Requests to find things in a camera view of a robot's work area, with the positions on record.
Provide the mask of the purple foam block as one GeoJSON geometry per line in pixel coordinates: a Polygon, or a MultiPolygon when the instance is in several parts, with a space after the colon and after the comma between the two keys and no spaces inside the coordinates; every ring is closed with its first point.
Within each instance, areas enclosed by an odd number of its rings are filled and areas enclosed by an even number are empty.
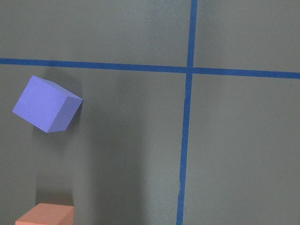
{"type": "Polygon", "coordinates": [[[83,99],[56,83],[32,76],[13,113],[46,133],[65,131],[83,99]]]}

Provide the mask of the orange foam block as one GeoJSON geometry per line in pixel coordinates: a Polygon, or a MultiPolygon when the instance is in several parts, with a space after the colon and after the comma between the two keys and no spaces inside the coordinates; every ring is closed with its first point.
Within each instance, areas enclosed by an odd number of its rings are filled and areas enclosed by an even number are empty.
{"type": "Polygon", "coordinates": [[[19,219],[16,225],[73,225],[74,206],[40,203],[19,219]]]}

